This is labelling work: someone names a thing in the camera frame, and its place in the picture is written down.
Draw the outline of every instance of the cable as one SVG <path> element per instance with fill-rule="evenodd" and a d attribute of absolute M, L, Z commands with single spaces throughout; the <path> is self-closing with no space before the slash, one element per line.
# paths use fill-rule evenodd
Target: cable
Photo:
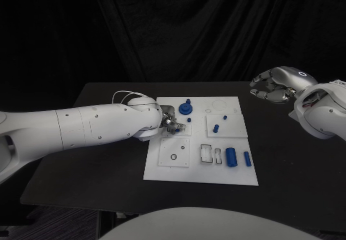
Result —
<path fill-rule="evenodd" d="M 112 98 L 111 98 L 111 103 L 112 103 L 112 104 L 113 104 L 113 97 L 115 97 L 115 94 L 116 94 L 116 93 L 129 93 L 129 94 L 125 95 L 125 97 L 126 97 L 128 95 L 131 95 L 131 94 L 137 94 L 137 95 L 139 95 L 141 97 L 148 98 L 148 96 L 144 95 L 144 94 L 141 94 L 139 92 L 132 92 L 132 91 L 124 91 L 124 90 L 121 90 L 121 91 L 116 91 L 116 92 L 112 94 Z"/>

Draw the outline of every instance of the black background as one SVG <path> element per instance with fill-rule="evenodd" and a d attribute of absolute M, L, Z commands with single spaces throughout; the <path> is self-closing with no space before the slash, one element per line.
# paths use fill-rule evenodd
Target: black background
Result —
<path fill-rule="evenodd" d="M 69 108 L 89 82 L 249 81 L 276 66 L 344 80 L 344 12 L 343 0 L 1 1 L 0 111 Z"/>

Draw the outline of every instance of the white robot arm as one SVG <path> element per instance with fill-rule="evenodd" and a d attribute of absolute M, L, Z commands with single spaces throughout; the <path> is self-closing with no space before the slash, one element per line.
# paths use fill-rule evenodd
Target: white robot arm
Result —
<path fill-rule="evenodd" d="M 129 137 L 147 141 L 167 127 L 174 108 L 147 96 L 105 104 L 38 112 L 0 112 L 0 183 L 31 161 L 62 150 L 102 145 Z"/>
<path fill-rule="evenodd" d="M 266 81 L 269 91 L 250 90 L 261 99 L 284 104 L 295 98 L 289 117 L 317 138 L 338 135 L 346 140 L 346 82 L 318 84 L 315 79 L 292 67 L 281 66 L 261 73 L 250 81 Z"/>

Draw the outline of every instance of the dark floor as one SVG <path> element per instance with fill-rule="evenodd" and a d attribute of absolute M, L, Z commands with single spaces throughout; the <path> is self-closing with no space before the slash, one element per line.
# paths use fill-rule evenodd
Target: dark floor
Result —
<path fill-rule="evenodd" d="M 27 216 L 36 222 L 28 226 L 10 226 L 8 237 L 0 240 L 95 240 L 98 211 L 38 206 Z M 322 240 L 346 240 L 344 235 L 321 234 L 299 229 Z"/>

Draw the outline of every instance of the black table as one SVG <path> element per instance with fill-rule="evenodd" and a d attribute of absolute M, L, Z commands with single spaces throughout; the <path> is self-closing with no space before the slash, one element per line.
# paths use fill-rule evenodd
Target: black table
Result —
<path fill-rule="evenodd" d="M 338 137 L 320 140 L 302 130 L 288 117 L 292 102 L 275 105 L 256 99 L 248 82 L 89 83 L 75 107 L 111 103 L 119 90 L 152 98 L 237 96 L 259 186 L 142 180 L 148 142 L 129 138 L 47 155 L 23 204 L 137 214 L 206 207 L 346 232 L 346 143 Z"/>

